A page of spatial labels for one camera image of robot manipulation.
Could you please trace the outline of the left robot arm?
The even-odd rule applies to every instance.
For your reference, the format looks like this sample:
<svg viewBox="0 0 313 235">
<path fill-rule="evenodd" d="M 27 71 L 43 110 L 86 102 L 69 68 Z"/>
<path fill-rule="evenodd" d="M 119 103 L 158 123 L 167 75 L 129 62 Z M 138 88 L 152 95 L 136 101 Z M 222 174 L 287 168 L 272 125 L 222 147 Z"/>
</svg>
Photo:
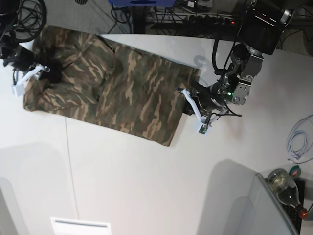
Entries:
<svg viewBox="0 0 313 235">
<path fill-rule="evenodd" d="M 214 68 L 220 79 L 209 87 L 194 82 L 184 113 L 195 114 L 195 107 L 203 117 L 214 110 L 222 115 L 235 115 L 230 104 L 244 105 L 249 96 L 254 77 L 260 72 L 263 55 L 272 55 L 280 37 L 295 10 L 292 0 L 253 0 L 246 6 L 243 21 L 228 55 L 231 63 L 222 69 Z"/>
</svg>

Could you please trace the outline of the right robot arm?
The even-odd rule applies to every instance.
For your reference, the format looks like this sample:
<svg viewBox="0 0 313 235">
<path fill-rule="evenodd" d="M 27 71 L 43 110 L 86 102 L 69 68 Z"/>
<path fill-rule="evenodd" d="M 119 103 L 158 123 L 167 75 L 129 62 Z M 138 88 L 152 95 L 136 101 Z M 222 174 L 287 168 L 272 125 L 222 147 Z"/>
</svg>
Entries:
<svg viewBox="0 0 313 235">
<path fill-rule="evenodd" d="M 2 0 L 0 2 L 0 58 L 3 65 L 13 67 L 13 85 L 18 84 L 18 72 L 35 71 L 38 79 L 59 83 L 62 64 L 53 54 L 55 48 L 44 41 L 47 7 L 43 0 Z"/>
</svg>

